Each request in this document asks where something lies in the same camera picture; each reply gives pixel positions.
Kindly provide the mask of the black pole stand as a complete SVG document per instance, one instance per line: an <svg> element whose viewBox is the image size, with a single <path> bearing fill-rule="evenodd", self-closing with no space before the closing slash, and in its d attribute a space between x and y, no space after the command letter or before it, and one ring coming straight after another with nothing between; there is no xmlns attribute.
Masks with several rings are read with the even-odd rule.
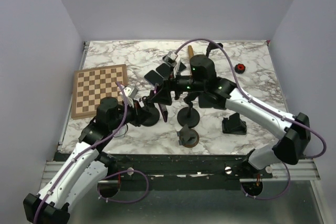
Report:
<svg viewBox="0 0 336 224"><path fill-rule="evenodd" d="M150 102L146 96L141 98L143 103L142 110L145 111L146 120L142 123L143 126L150 127L157 124L160 119L159 110L155 107L154 103Z"/></svg>
<svg viewBox="0 0 336 224"><path fill-rule="evenodd" d="M223 44L222 43L209 43L208 46L207 46L207 49L206 49L206 57L208 58L209 55L210 55L210 52L212 50L215 50L215 49L219 49L219 48L223 48Z"/></svg>
<svg viewBox="0 0 336 224"><path fill-rule="evenodd" d="M189 128L194 128L200 121L199 112L193 108L193 101L200 95L199 92L188 93L183 101L188 105L179 110L177 114L177 121L180 126L187 125Z"/></svg>

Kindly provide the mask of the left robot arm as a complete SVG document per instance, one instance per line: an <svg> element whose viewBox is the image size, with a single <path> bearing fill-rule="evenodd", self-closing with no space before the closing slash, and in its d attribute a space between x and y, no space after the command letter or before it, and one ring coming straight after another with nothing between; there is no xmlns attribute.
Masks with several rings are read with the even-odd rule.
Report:
<svg viewBox="0 0 336 224"><path fill-rule="evenodd" d="M138 101L119 104L116 98L101 100L96 116L82 130L74 150L37 194L23 201L26 218L31 223L67 223L74 206L101 179L116 175L115 160L102 150L124 125L142 125L151 117Z"/></svg>

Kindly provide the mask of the black phone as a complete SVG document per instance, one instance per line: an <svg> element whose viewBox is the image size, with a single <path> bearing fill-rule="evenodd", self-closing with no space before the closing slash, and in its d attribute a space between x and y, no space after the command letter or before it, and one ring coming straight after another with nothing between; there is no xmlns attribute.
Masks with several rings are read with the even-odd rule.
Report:
<svg viewBox="0 0 336 224"><path fill-rule="evenodd" d="M155 70L163 78L169 77L171 74L171 67L165 63L159 65Z"/></svg>

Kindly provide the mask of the blue phone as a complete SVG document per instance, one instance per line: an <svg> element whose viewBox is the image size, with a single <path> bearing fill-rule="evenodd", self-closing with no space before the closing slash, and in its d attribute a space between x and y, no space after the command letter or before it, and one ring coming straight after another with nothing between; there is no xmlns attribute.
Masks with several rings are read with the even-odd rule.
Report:
<svg viewBox="0 0 336 224"><path fill-rule="evenodd" d="M156 84L161 85L163 83L163 77L154 70L150 70L146 73L144 79L153 86Z"/></svg>

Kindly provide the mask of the teal phone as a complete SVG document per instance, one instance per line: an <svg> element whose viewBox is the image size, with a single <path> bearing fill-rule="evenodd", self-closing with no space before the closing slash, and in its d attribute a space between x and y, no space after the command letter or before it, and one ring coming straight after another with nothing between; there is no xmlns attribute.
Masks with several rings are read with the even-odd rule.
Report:
<svg viewBox="0 0 336 224"><path fill-rule="evenodd" d="M171 65L174 63L174 60L170 58L170 55L169 55L169 54L163 56L162 59L163 59L163 61L164 61L167 65L169 65L169 66L171 66Z"/></svg>

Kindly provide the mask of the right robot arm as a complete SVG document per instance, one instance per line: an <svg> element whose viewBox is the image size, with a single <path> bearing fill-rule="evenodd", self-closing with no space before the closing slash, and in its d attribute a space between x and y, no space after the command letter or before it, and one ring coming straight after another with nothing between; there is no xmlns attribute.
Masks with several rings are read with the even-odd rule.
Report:
<svg viewBox="0 0 336 224"><path fill-rule="evenodd" d="M214 62L205 55L196 55L190 60L191 75L170 75L150 93L152 103L171 105L171 92L178 99L183 92L204 93L210 103L221 109L237 112L268 130L277 138L277 143L251 150L240 170L249 178L260 170L284 162L295 165L302 158L311 136L309 118L299 113L286 113L254 98L228 79L218 77Z"/></svg>

